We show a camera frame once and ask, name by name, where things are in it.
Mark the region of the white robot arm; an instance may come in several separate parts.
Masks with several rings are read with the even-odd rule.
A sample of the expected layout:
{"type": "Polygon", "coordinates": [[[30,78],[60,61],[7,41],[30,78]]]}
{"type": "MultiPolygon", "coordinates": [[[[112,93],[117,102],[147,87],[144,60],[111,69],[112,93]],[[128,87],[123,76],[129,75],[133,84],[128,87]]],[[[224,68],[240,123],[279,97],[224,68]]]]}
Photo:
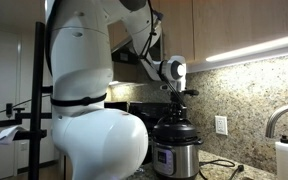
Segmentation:
{"type": "Polygon", "coordinates": [[[121,21],[147,73],[176,94],[185,90],[185,58],[151,58],[161,26],[149,0],[45,0],[45,20],[52,137],[71,160],[72,180],[131,176],[146,156],[148,132],[139,117],[104,106],[113,80],[108,26],[121,21]]]}

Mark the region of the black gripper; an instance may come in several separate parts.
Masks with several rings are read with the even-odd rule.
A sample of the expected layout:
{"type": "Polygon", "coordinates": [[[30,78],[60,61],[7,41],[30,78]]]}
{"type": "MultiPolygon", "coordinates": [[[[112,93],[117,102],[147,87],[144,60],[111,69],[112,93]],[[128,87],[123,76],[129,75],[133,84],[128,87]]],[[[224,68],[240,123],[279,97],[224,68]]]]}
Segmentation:
{"type": "MultiPolygon", "coordinates": [[[[184,103],[184,96],[198,96],[199,92],[197,90],[184,90],[181,92],[175,91],[170,94],[171,102],[176,106],[176,110],[179,112],[181,118],[180,122],[182,124],[188,124],[189,120],[187,119],[187,106],[184,103]]],[[[171,113],[168,117],[168,122],[170,124],[174,124],[177,121],[177,115],[175,113],[171,113]]]]}

